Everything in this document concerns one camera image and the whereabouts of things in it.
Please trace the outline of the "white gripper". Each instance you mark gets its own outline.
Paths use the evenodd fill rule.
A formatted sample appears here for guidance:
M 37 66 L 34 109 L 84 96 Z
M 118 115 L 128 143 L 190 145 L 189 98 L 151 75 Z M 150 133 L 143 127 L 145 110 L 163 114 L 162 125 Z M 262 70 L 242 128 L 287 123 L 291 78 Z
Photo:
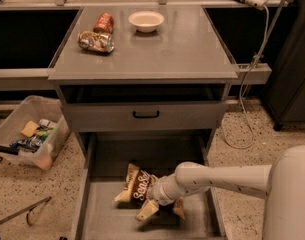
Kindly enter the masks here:
M 174 174 L 163 176 L 153 183 L 148 192 L 148 198 L 136 215 L 138 221 L 145 221 L 159 210 L 159 205 L 166 206 L 174 201 L 173 213 L 184 219 L 184 201 L 179 197 L 179 187 Z

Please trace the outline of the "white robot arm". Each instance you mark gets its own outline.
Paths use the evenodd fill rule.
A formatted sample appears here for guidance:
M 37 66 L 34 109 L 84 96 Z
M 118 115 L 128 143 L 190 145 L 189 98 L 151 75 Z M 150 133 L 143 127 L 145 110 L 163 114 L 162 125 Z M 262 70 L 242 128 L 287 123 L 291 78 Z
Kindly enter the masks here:
M 208 187 L 264 199 L 262 240 L 305 240 L 305 145 L 287 149 L 271 165 L 208 167 L 183 162 L 148 188 L 137 219 L 143 221 L 161 206 Z

